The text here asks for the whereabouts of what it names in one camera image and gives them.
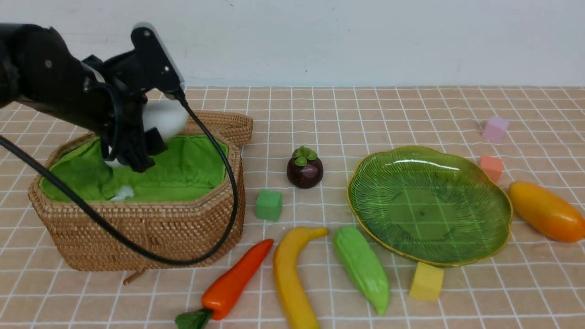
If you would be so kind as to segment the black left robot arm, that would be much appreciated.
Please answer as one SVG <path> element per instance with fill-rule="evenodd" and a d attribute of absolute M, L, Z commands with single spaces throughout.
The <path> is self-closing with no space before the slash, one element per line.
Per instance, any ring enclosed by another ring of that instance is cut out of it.
<path fill-rule="evenodd" d="M 146 93 L 170 86 L 171 63 L 152 24 L 138 23 L 130 39 L 133 50 L 106 61 L 80 60 L 52 27 L 2 23 L 2 106 L 19 102 L 92 131 L 105 160 L 147 170 L 167 143 L 144 123 Z"/>

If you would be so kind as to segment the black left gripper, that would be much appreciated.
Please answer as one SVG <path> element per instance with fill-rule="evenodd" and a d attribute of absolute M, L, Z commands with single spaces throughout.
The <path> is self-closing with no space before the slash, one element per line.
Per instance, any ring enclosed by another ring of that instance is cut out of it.
<path fill-rule="evenodd" d="M 92 69 L 95 79 L 89 83 L 89 92 L 105 97 L 105 123 L 100 123 L 96 134 L 102 144 L 112 147 L 114 156 L 110 167 L 129 167 L 143 173 L 155 165 L 150 156 L 168 149 L 157 127 L 146 129 L 143 123 L 144 108 L 148 102 L 146 92 L 152 84 L 140 63 L 135 49 L 113 56 L 105 61 L 95 55 L 82 60 Z"/>

